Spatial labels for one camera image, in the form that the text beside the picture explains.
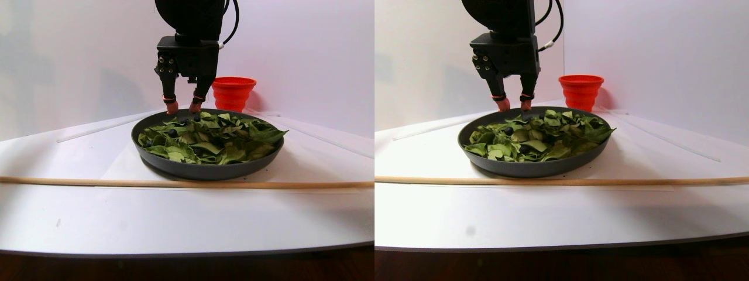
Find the leafy greens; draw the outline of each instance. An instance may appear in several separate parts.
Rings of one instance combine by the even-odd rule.
[[[464,149],[490,160],[545,162],[596,148],[614,130],[598,117],[546,110],[541,117],[478,126]]]
[[[194,119],[175,117],[144,129],[138,144],[172,161],[226,165],[267,156],[286,132],[260,119],[201,112]]]

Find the green leaf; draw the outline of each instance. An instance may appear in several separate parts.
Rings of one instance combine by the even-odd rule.
[[[164,149],[163,145],[150,146],[150,147],[147,147],[147,148],[144,148],[144,149],[146,151],[150,152],[151,154],[158,155],[158,156],[164,157],[166,159],[169,159],[169,154],[166,152],[166,150]]]
[[[569,152],[570,149],[567,146],[565,146],[562,142],[557,142],[554,144],[554,147],[552,147],[551,150],[546,153],[546,155],[541,159],[541,162],[553,159],[562,159],[566,157]]]
[[[510,139],[513,142],[525,142],[530,138],[528,137],[527,130],[516,130],[514,133],[512,133],[512,136],[510,137]]]
[[[183,133],[182,136],[180,136],[179,140],[181,142],[187,143],[188,145],[191,145],[191,144],[194,144],[194,143],[198,142],[192,136],[192,133]]]
[[[558,127],[558,126],[562,125],[562,122],[560,122],[559,119],[553,119],[553,118],[549,118],[549,117],[544,117],[544,123],[546,123],[546,125],[552,126],[552,127]]]
[[[556,118],[557,112],[553,111],[551,109],[546,109],[546,112],[544,112],[544,118]]]
[[[485,144],[491,144],[494,143],[494,133],[484,133],[481,135],[478,141],[476,143],[485,143]]]
[[[475,145],[466,145],[465,150],[478,154],[481,157],[486,155],[486,144],[477,143]]]
[[[273,147],[272,145],[268,145],[267,143],[263,143],[249,153],[249,158],[247,160],[256,160],[256,159],[265,157],[273,149],[276,149],[276,148]]]
[[[547,148],[546,145],[543,142],[539,141],[539,140],[530,140],[530,141],[527,141],[527,142],[523,142],[522,144],[523,145],[528,145],[528,146],[530,146],[530,147],[532,147],[532,148],[534,148],[534,149],[536,149],[537,151],[540,151],[540,152],[546,151],[546,148]]]
[[[584,142],[582,144],[576,145],[572,149],[572,155],[580,155],[582,153],[585,153],[586,151],[589,151],[593,148],[597,148],[598,144],[595,142]]]
[[[512,155],[512,145],[504,145],[504,144],[488,145],[486,147],[486,150],[489,152],[501,151],[502,155]]]
[[[221,148],[217,148],[215,145],[213,145],[210,142],[198,142],[198,143],[196,143],[194,145],[191,145],[191,147],[194,147],[194,148],[204,148],[204,149],[210,151],[212,154],[218,154],[219,152],[221,152]]]
[[[537,140],[544,140],[544,134],[541,133],[539,130],[530,130],[528,131],[528,136],[531,140],[537,139]]]
[[[232,161],[240,161],[244,157],[245,151],[240,150],[237,147],[231,145],[224,148],[223,158],[219,162],[219,165],[229,164]]]
[[[169,152],[169,159],[172,161],[183,162],[185,160],[185,156],[184,154],[179,152]]]
[[[504,153],[501,150],[489,151],[489,153],[487,154],[487,158],[489,158],[490,160],[502,159],[502,156],[504,156]]]
[[[144,133],[141,133],[138,135],[139,145],[144,146],[147,141],[148,141],[148,136],[146,136]]]

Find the wooden floor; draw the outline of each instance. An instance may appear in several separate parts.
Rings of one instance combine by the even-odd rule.
[[[172,259],[0,255],[0,280],[749,280],[749,237],[525,253],[317,253]]]
[[[526,253],[376,251],[376,280],[749,280],[749,238]]]
[[[0,255],[0,280],[373,280],[374,247],[275,256],[70,259]]]

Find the black cable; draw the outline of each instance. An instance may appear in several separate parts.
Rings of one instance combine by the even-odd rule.
[[[551,13],[551,8],[554,6],[553,0],[549,0],[549,8],[546,9],[546,13],[544,13],[544,16],[539,19],[538,22],[536,22],[536,25],[540,25],[541,22],[544,22],[547,16],[549,16],[549,13]]]
[[[234,29],[231,30],[229,37],[224,40],[224,45],[226,45],[226,43],[234,36],[234,33],[237,32],[237,26],[239,26],[239,4],[237,4],[237,0],[234,0]]]
[[[554,39],[551,40],[551,42],[556,42],[560,36],[562,36],[562,29],[564,28],[564,13],[562,12],[562,4],[560,3],[560,0],[557,0],[557,9],[560,11],[560,29],[557,31],[557,35],[554,36]],[[545,49],[546,47],[543,46],[539,49],[539,52],[543,52]]]

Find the dark spot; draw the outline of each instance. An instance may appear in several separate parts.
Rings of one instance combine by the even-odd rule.
[[[519,151],[522,154],[526,154],[526,153],[530,152],[530,146],[528,146],[528,145],[521,145]]]

